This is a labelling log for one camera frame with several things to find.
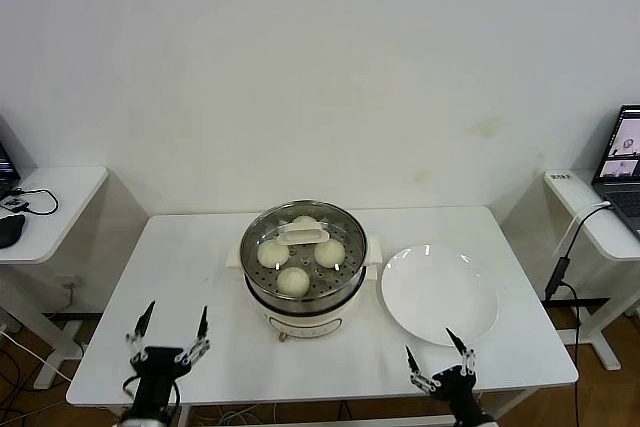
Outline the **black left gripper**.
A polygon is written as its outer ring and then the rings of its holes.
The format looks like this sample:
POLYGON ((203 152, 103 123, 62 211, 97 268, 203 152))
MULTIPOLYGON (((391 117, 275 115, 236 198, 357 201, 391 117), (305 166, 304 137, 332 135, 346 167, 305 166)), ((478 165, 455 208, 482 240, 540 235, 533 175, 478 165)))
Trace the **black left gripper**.
POLYGON ((210 348, 208 307, 204 306, 195 341, 187 348, 146 347, 144 337, 155 307, 152 301, 125 337, 139 384, 134 412, 175 412, 181 404, 177 379, 185 375, 184 365, 195 365, 210 348))

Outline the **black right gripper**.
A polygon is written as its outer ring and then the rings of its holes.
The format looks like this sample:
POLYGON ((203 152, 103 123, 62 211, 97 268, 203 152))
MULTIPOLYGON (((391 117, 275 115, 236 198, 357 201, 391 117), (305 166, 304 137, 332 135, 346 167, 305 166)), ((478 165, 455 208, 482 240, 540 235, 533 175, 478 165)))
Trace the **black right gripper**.
POLYGON ((410 382, 424 393, 433 393, 436 400, 445 402, 455 418, 455 426, 487 426, 493 422, 473 394, 476 383, 475 351, 449 328, 446 332, 460 354, 460 363, 441 371, 433 378, 424 376, 410 348, 405 346, 410 382))

